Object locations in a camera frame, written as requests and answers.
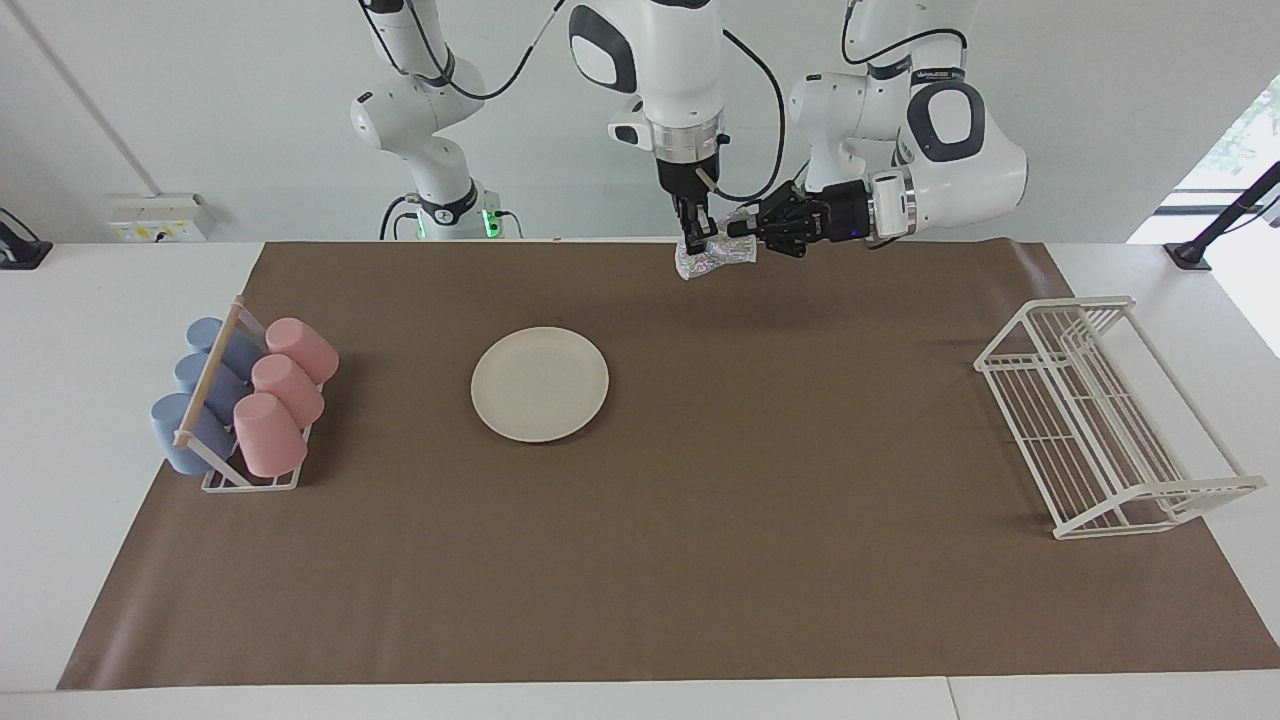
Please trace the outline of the pink plastic cup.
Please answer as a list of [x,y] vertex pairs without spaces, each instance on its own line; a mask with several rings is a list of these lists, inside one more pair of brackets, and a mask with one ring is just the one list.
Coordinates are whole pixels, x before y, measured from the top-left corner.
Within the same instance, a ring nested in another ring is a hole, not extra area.
[[233,411],[233,427],[248,471],[260,478],[297,470],[308,448],[283,402],[270,393],[252,393]]
[[274,320],[265,331],[265,340],[271,354],[291,357],[316,386],[329,382],[340,366],[334,346],[296,316]]
[[256,392],[275,396],[293,418],[300,429],[311,427],[325,409],[317,384],[306,370],[284,354],[269,354],[259,359],[251,372]]

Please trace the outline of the bright window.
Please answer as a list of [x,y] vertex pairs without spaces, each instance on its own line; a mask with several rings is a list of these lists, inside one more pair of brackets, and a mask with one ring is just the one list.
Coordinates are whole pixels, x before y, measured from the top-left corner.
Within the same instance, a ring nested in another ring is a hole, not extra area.
[[1225,206],[1276,161],[1280,161],[1280,74],[1175,184],[1162,205]]

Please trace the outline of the brown table mat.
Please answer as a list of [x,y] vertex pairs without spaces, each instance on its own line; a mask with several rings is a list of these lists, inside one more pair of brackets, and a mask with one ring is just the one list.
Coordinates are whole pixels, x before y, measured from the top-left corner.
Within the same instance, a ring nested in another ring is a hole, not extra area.
[[[63,689],[1280,667],[1202,521],[1053,539],[984,380],[1033,243],[822,246],[682,282],[664,245],[271,243],[340,354],[293,491],[161,468]],[[589,425],[477,416],[498,340],[611,369]]]

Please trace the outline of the white cup holder rack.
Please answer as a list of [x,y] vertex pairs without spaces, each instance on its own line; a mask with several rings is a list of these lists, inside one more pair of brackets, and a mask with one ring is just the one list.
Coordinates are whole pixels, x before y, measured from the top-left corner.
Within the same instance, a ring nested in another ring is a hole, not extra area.
[[[205,406],[205,395],[212,383],[212,366],[215,363],[220,361],[221,354],[233,329],[239,327],[260,345],[260,347],[265,351],[265,356],[271,354],[265,340],[266,327],[262,325],[262,323],[259,322],[259,319],[247,309],[243,297],[237,297],[232,302],[225,316],[220,320],[223,320],[221,332],[218,336],[212,350],[209,352],[209,363],[198,380],[195,393],[192,395],[193,398],[191,400],[191,405],[184,414],[180,428],[175,433],[174,446],[178,448],[191,447],[200,457],[212,466],[211,471],[204,475],[197,475],[201,480],[201,488],[206,493],[250,493],[293,489],[300,484],[303,464],[297,470],[284,477],[260,478],[252,475],[246,466],[233,424],[225,427],[233,434],[236,441],[234,452],[228,460],[219,459],[219,456],[216,456],[195,436],[198,410]],[[250,395],[256,392],[252,382],[246,384],[251,389]],[[307,448],[316,421],[305,430],[301,429]]]

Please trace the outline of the cream round plate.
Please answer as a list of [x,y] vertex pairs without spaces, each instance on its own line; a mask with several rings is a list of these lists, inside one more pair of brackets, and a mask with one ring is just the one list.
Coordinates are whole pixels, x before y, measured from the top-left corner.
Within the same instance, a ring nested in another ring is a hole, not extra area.
[[516,331],[477,360],[470,397],[498,436],[527,445],[567,438],[603,409],[611,369],[585,336],[561,327]]

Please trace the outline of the clear plastic bag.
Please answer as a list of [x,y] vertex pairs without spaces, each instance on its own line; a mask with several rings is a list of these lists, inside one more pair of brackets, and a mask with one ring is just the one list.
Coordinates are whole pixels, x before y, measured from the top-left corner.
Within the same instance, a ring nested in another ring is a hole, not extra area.
[[703,252],[689,254],[684,241],[675,245],[675,268],[684,281],[694,281],[724,266],[755,263],[758,242],[754,237],[708,240]]

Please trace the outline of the black table clamp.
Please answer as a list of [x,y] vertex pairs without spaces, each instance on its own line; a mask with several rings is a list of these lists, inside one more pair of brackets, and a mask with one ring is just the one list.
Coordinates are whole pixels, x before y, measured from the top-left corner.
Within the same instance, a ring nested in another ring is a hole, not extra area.
[[0,206],[0,270],[33,270],[54,243],[38,237],[19,217]]

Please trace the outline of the white wall power strip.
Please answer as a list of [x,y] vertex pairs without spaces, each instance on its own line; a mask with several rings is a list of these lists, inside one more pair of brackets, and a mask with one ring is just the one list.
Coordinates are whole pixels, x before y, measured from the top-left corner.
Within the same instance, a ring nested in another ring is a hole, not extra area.
[[125,243],[202,243],[215,220],[197,193],[111,195],[108,227]]

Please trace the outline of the blue plastic cup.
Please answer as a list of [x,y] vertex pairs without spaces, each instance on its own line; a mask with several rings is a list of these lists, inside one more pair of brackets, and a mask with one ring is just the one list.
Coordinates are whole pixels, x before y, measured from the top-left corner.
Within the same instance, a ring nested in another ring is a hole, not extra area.
[[[180,392],[195,393],[209,359],[209,352],[193,352],[179,360],[173,375]],[[250,393],[250,387],[219,361],[212,366],[212,383],[205,395],[204,405],[224,427],[229,427],[233,424],[236,405]]]
[[[221,332],[223,320],[214,316],[200,318],[186,332],[188,346],[196,352],[209,354]],[[253,366],[265,356],[260,345],[239,327],[234,328],[221,354],[220,363],[242,382],[252,378]]]
[[[175,471],[187,477],[204,475],[212,470],[212,466],[191,447],[178,448],[174,446],[175,433],[180,428],[192,398],[191,393],[175,392],[161,397],[150,409],[154,433],[168,461]],[[205,406],[198,410],[195,436],[221,460],[228,460],[234,452],[233,434]]]

